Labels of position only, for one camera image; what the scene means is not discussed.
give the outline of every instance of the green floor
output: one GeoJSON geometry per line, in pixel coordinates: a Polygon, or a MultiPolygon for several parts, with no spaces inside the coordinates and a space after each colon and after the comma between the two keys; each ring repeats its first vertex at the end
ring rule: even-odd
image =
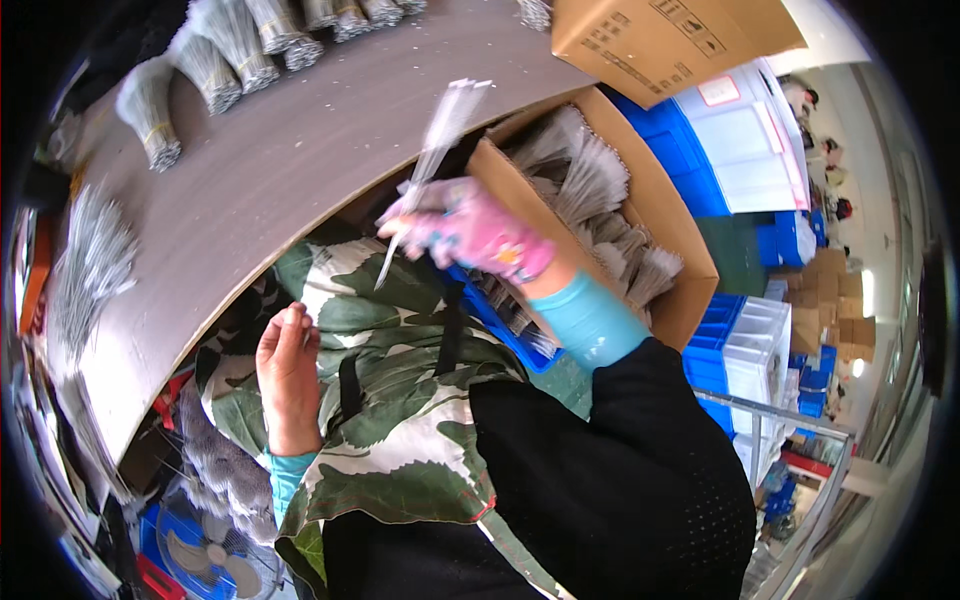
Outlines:
{"type": "MultiPolygon", "coordinates": [[[[765,213],[744,213],[732,217],[696,219],[717,273],[718,292],[763,296],[767,285],[765,269],[756,248],[756,226],[771,223],[765,213]]],[[[585,419],[592,406],[590,377],[565,354],[545,373],[531,373],[534,385],[552,395],[577,416],[585,419]]]]}

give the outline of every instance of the label on container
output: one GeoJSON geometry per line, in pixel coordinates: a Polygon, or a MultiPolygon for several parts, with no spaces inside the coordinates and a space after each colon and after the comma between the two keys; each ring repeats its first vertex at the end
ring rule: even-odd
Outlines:
{"type": "Polygon", "coordinates": [[[740,99],[740,90],[736,88],[733,77],[730,75],[703,82],[697,85],[697,89],[700,90],[700,95],[708,107],[716,107],[740,99]]]}

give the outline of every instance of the blue arm sleeve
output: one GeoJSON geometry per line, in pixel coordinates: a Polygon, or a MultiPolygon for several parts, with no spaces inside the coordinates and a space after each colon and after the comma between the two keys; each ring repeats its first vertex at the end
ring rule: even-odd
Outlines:
{"type": "Polygon", "coordinates": [[[650,337],[650,329],[623,302],[583,271],[561,291],[531,299],[530,305],[588,371],[612,365],[650,337]]]}
{"type": "Polygon", "coordinates": [[[317,458],[316,452],[307,452],[300,456],[274,456],[267,452],[270,461],[270,487],[274,492],[274,519],[279,527],[283,516],[290,506],[290,499],[300,485],[303,474],[317,458]]]}

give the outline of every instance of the blue fan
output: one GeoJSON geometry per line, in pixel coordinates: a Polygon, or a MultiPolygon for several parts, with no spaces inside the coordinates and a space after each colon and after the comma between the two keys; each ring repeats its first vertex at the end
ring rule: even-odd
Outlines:
{"type": "Polygon", "coordinates": [[[183,490],[160,503],[156,543],[171,576],[201,600],[267,600],[281,582],[272,548],[256,545],[230,521],[197,509],[183,490]]]}

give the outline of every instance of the wooden table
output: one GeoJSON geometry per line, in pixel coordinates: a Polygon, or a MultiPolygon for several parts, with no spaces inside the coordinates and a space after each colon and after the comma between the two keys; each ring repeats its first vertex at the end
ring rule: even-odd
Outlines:
{"type": "Polygon", "coordinates": [[[344,44],[299,73],[206,114],[182,76],[170,90],[183,145],[147,170],[114,93],[87,113],[87,180],[102,181],[139,238],[136,285],[112,300],[82,369],[110,455],[119,461],[176,365],[229,303],[291,244],[420,149],[450,81],[495,87],[471,129],[593,80],[550,54],[505,0],[435,0],[344,44]]]}

